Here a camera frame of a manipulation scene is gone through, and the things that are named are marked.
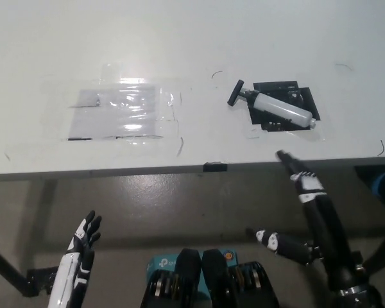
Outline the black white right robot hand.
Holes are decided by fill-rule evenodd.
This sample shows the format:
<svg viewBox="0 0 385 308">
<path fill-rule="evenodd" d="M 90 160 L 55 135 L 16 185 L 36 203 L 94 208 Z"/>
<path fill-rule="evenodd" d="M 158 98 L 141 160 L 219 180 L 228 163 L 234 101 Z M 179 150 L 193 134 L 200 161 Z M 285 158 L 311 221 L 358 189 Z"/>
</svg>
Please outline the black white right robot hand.
<svg viewBox="0 0 385 308">
<path fill-rule="evenodd" d="M 365 270 L 357 268 L 334 204 L 316 173 L 288 152 L 279 150 L 276 156 L 295 186 L 312 234 L 312 243 L 300 243 L 287 235 L 266 229 L 248 229 L 247 232 L 273 253 L 299 264 L 307 265 L 320 259 L 329 289 L 333 292 L 367 284 L 368 275 Z"/>
</svg>

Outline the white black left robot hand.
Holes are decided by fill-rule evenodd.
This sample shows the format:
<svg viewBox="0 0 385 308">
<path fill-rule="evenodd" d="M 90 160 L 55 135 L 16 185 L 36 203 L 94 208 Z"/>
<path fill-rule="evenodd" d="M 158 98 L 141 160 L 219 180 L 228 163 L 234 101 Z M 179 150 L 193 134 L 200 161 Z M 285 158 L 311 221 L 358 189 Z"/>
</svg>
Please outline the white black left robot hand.
<svg viewBox="0 0 385 308">
<path fill-rule="evenodd" d="M 92 210 L 81 221 L 61 258 L 48 307 L 81 307 L 94 264 L 94 243 L 101 237 L 102 217 Z"/>
</svg>

